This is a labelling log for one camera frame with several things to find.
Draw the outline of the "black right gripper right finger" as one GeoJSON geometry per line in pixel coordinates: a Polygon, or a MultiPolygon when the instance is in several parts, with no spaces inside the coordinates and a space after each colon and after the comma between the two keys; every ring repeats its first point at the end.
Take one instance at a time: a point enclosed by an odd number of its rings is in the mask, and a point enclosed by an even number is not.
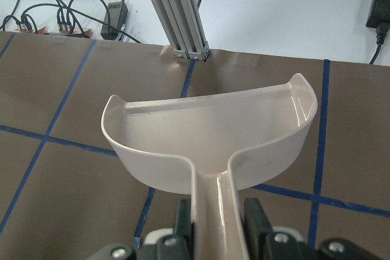
{"type": "Polygon", "coordinates": [[[273,232],[266,213],[257,198],[244,200],[244,234],[250,259],[264,259],[266,237],[273,232]]]}

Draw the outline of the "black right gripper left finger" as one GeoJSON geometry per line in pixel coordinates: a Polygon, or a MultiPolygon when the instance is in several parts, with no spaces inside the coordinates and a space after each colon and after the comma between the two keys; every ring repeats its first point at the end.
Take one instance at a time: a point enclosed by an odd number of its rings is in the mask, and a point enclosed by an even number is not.
{"type": "Polygon", "coordinates": [[[194,259],[194,227],[191,219],[191,199],[180,199],[177,202],[173,235],[184,238],[190,259],[194,259]]]}

